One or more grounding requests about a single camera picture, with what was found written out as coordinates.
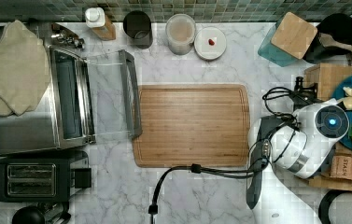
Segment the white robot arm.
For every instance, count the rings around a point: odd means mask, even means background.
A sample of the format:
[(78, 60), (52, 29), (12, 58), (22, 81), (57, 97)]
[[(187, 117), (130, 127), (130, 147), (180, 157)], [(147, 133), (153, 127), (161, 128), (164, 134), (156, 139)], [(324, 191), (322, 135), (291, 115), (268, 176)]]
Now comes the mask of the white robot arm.
[(254, 122), (248, 133), (248, 167), (254, 175), (246, 184), (246, 203), (256, 224), (321, 224), (274, 168), (303, 179), (317, 175), (348, 129), (349, 119), (335, 99), (297, 109), (291, 120), (272, 115)]

